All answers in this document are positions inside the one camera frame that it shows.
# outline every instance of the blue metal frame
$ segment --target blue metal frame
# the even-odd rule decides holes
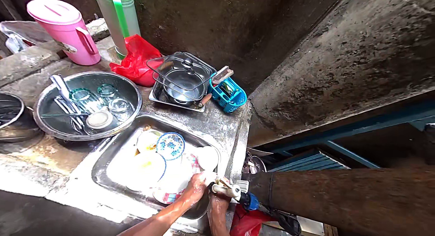
[[[336,150],[336,151],[338,151],[338,152],[340,152],[342,154],[345,154],[345,155],[349,156],[350,158],[360,162],[361,164],[365,165],[366,167],[369,167],[369,168],[380,168],[380,166],[378,166],[378,165],[374,164],[373,162],[370,162],[370,161],[362,158],[361,156],[359,156],[359,155],[355,154],[354,152],[352,152],[352,151],[350,151],[350,150],[348,150],[348,149],[346,149],[346,148],[344,148],[344,147],[334,143],[333,141],[326,141],[326,142],[324,142],[324,144],[326,144],[329,147],[333,148],[334,150]]]
[[[292,154],[288,152],[291,149],[297,149],[308,145],[324,143],[329,147],[351,157],[352,159],[355,159],[356,161],[361,162],[368,167],[379,168],[374,163],[362,158],[361,156],[351,152],[350,150],[341,147],[340,145],[332,142],[331,140],[340,139],[347,136],[352,136],[407,122],[421,130],[421,128],[424,127],[426,123],[433,121],[434,117],[435,101],[427,101],[417,105],[408,106],[400,111],[375,116],[360,122],[351,123],[325,132],[317,133],[303,139],[292,141],[288,144],[281,144],[271,150],[271,152],[280,153],[285,156],[292,156]]]

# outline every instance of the checkered cloth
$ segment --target checkered cloth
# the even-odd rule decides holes
[[[188,154],[183,154],[185,155],[186,158],[188,158],[188,160],[191,162],[192,164],[192,169],[193,169],[193,173],[200,173],[200,167],[198,164],[198,161],[196,160],[195,155],[188,155]],[[181,192],[178,193],[165,193],[163,192],[161,189],[157,189],[156,191],[153,192],[153,196],[156,200],[158,200],[159,202],[166,204],[166,205],[170,205],[172,203],[174,203],[174,201],[176,199],[178,199],[184,192],[184,189]]]

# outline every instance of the green pitcher handle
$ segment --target green pitcher handle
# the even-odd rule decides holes
[[[122,35],[124,38],[129,37],[127,20],[125,19],[124,9],[122,8],[121,0],[112,0],[113,5],[115,5],[116,15],[118,16],[119,26],[121,26]]]

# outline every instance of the stainless steel sink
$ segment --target stainless steel sink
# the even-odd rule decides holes
[[[128,127],[117,136],[113,137],[108,143],[106,143],[105,146],[107,148],[104,149],[105,151],[103,151],[100,158],[92,168],[92,180],[98,185],[114,193],[123,194],[160,211],[167,205],[160,203],[152,196],[145,196],[140,192],[128,189],[126,186],[117,183],[116,181],[113,181],[107,174],[107,168],[110,166],[111,162],[114,159],[117,159],[117,157],[119,159],[120,155],[122,155],[123,152],[127,152],[127,150],[131,152],[131,150],[136,149],[135,145],[138,135],[140,134],[139,130],[148,125],[160,132],[180,133],[184,137],[186,145],[192,145],[194,147],[203,147],[206,145],[214,146],[212,143],[207,142],[203,136],[198,134],[198,132],[192,131],[188,127],[178,122],[172,121],[171,119],[165,117],[141,112],[139,113],[138,117],[136,117],[136,119],[133,121],[130,127]],[[204,195],[197,204],[195,204],[189,211],[187,211],[183,215],[183,217],[196,221],[197,219],[204,217],[207,212],[207,207],[208,196]]]

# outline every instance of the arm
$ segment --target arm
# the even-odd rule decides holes
[[[230,236],[225,217],[230,200],[231,198],[223,194],[210,193],[210,207],[207,215],[212,236]]]
[[[207,190],[205,178],[203,173],[193,175],[184,193],[174,203],[118,236],[162,236],[172,223],[201,199]]]

